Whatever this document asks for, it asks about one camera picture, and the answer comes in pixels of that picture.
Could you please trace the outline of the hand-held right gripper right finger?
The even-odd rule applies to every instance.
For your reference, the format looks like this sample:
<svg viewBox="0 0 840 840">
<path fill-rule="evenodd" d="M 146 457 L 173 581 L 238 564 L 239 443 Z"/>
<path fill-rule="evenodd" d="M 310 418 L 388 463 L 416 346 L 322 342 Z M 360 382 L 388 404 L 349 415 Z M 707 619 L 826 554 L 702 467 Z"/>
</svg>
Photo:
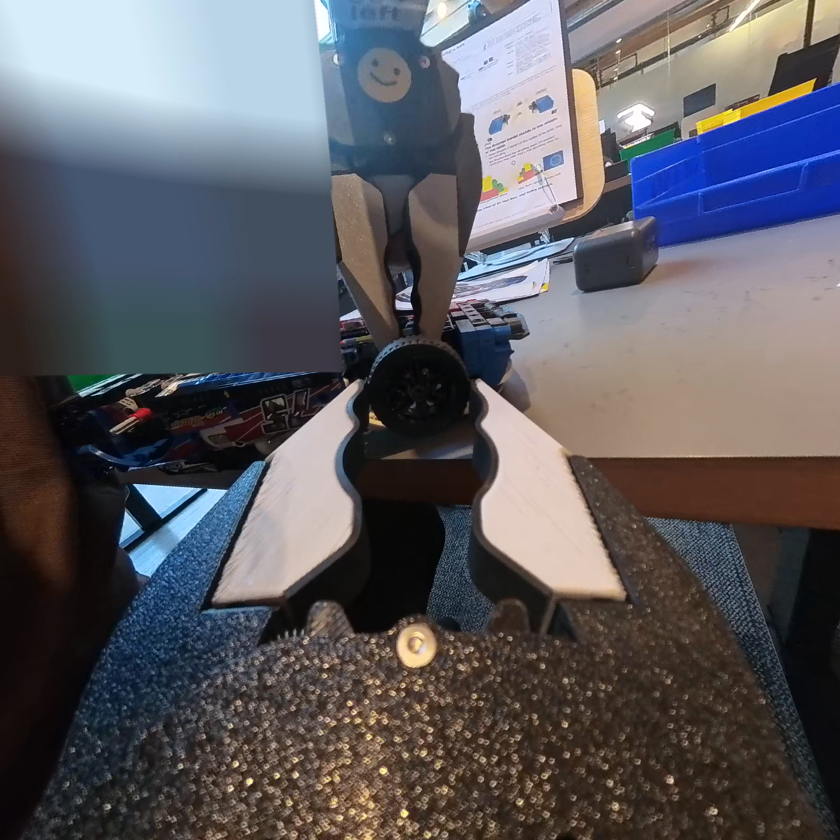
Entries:
<svg viewBox="0 0 840 840">
<path fill-rule="evenodd" d="M 469 570 L 493 602 L 627 598 L 566 449 L 482 380 L 474 381 Z"/>
</svg>

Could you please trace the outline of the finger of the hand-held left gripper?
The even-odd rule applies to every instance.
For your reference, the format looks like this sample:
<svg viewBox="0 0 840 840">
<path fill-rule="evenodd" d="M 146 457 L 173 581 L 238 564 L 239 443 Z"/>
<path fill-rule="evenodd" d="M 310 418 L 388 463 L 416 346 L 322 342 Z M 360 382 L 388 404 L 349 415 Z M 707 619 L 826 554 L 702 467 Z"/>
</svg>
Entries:
<svg viewBox="0 0 840 840">
<path fill-rule="evenodd" d="M 391 274 L 385 262 L 389 235 L 382 194 L 356 174 L 333 175 L 332 210 L 339 267 L 375 346 L 400 337 Z"/>
<path fill-rule="evenodd" d="M 407 198 L 414 330 L 430 342 L 442 339 L 464 257 L 459 191 L 457 174 L 433 173 L 415 184 Z"/>
</svg>

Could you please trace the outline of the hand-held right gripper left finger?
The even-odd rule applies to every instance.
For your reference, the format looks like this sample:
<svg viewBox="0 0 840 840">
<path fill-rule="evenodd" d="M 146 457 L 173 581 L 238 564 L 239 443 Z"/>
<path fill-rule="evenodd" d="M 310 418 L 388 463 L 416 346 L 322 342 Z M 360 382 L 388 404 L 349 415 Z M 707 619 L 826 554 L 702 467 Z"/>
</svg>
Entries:
<svg viewBox="0 0 840 840">
<path fill-rule="evenodd" d="M 362 501 L 352 474 L 363 389 L 353 382 L 268 457 L 212 606 L 278 605 L 358 542 Z"/>
</svg>

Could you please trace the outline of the black toy car wheel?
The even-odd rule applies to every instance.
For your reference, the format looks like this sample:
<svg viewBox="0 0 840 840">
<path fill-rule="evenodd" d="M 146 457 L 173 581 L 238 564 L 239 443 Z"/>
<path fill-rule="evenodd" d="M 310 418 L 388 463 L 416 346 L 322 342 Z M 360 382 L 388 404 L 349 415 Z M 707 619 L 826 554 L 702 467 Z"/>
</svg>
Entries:
<svg viewBox="0 0 840 840">
<path fill-rule="evenodd" d="M 377 354 L 364 394 L 377 419 L 409 438 L 439 434 L 464 414 L 470 380 L 458 353 L 442 340 L 414 335 Z"/>
</svg>

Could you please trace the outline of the grey desk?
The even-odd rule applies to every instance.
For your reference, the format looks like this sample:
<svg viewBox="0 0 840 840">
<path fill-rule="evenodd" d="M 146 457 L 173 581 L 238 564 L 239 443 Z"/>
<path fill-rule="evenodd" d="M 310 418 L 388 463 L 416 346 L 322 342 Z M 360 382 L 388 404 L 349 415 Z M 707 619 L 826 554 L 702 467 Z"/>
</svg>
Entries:
<svg viewBox="0 0 840 840">
<path fill-rule="evenodd" d="M 838 530 L 838 281 L 837 215 L 662 248 L 635 287 L 554 266 L 501 393 L 648 517 Z"/>
</svg>

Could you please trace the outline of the white stand base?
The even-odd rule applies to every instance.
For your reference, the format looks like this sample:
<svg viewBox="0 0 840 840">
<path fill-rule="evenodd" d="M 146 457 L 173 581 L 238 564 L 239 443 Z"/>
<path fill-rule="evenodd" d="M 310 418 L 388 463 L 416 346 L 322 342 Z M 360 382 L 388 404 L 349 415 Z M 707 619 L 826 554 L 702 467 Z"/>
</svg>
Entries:
<svg viewBox="0 0 840 840">
<path fill-rule="evenodd" d="M 575 242 L 576 238 L 564 238 L 548 243 L 539 242 L 535 245 L 510 248 L 493 255 L 488 255 L 484 267 L 514 267 L 527 264 L 534 260 L 559 258 L 569 253 Z"/>
</svg>

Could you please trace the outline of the open instruction booklet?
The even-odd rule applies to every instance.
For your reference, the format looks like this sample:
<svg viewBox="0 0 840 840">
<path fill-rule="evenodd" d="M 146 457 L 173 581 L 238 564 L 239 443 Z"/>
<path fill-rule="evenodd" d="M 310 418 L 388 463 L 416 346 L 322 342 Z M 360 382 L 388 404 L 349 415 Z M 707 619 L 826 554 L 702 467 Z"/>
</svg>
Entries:
<svg viewBox="0 0 840 840">
<path fill-rule="evenodd" d="M 537 297 L 548 287 L 550 268 L 549 259 L 540 259 L 507 271 L 458 280 L 452 302 L 489 301 L 504 304 Z"/>
</svg>

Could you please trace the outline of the printed instruction sheet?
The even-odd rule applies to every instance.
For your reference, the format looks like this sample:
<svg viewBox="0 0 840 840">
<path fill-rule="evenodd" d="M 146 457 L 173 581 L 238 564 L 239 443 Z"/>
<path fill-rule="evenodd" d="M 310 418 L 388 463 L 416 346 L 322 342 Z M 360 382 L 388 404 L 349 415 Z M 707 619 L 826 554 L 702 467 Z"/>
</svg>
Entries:
<svg viewBox="0 0 840 840">
<path fill-rule="evenodd" d="M 582 198 L 562 3 L 515 3 L 436 47 L 474 117 L 482 186 L 468 249 L 557 225 Z"/>
</svg>

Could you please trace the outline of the pale wooden display board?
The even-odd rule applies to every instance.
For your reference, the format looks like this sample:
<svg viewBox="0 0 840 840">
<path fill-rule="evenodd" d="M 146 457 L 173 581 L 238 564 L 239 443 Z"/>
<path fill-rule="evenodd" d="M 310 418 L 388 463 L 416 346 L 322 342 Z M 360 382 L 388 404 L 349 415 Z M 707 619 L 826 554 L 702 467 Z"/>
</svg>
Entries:
<svg viewBox="0 0 840 840">
<path fill-rule="evenodd" d="M 574 90 L 574 115 L 578 140 L 577 161 L 580 165 L 582 198 L 563 205 L 563 215 L 549 214 L 539 222 L 515 223 L 498 234 L 474 235 L 467 251 L 492 250 L 507 243 L 514 244 L 527 235 L 543 229 L 558 228 L 569 233 L 573 224 L 582 220 L 602 197 L 606 176 L 602 156 L 599 115 L 596 103 L 595 83 L 590 74 L 581 69 L 572 69 Z"/>
</svg>

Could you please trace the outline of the dark grey power adapter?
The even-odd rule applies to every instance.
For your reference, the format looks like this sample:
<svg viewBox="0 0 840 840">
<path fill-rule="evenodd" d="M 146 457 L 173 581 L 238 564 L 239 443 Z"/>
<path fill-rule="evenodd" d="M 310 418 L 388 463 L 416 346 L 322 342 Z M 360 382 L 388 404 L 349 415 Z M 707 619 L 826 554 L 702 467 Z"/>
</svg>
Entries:
<svg viewBox="0 0 840 840">
<path fill-rule="evenodd" d="M 572 265 L 581 292 L 641 284 L 658 263 L 658 222 L 643 217 L 604 227 L 576 240 Z"/>
</svg>

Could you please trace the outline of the person's dark brown clothing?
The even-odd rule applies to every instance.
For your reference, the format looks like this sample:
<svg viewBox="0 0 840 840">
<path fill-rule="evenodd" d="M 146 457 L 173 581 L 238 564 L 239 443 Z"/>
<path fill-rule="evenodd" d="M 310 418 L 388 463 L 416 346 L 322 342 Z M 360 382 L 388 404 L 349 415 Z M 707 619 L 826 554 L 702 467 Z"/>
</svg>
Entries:
<svg viewBox="0 0 840 840">
<path fill-rule="evenodd" d="M 73 468 L 36 378 L 2 376 L 1 433 L 1 835 L 18 838 L 139 584 L 125 489 Z"/>
</svg>

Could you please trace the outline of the blue plastic bin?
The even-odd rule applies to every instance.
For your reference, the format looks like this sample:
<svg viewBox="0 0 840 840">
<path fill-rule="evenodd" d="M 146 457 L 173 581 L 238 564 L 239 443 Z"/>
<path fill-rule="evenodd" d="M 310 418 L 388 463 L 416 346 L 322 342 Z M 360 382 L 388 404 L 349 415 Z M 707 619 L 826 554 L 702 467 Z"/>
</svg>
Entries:
<svg viewBox="0 0 840 840">
<path fill-rule="evenodd" d="M 642 154 L 629 165 L 635 218 L 679 245 L 839 211 L 839 86 Z"/>
</svg>

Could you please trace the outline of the yellow plastic bin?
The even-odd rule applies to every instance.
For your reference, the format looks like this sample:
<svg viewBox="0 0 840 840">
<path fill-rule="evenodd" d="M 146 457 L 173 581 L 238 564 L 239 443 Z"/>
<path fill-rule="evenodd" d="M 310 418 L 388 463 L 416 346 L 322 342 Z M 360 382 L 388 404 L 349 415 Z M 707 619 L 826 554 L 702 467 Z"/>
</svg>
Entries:
<svg viewBox="0 0 840 840">
<path fill-rule="evenodd" d="M 783 91 L 777 92 L 766 98 L 760 98 L 751 101 L 748 104 L 742 105 L 738 108 L 730 108 L 717 115 L 700 120 L 696 124 L 697 135 L 716 130 L 725 125 L 735 123 L 741 119 L 746 119 L 755 114 L 765 112 L 769 109 L 778 107 L 782 104 L 792 100 L 803 97 L 814 91 L 816 79 L 810 79 L 794 87 L 787 88 Z"/>
</svg>

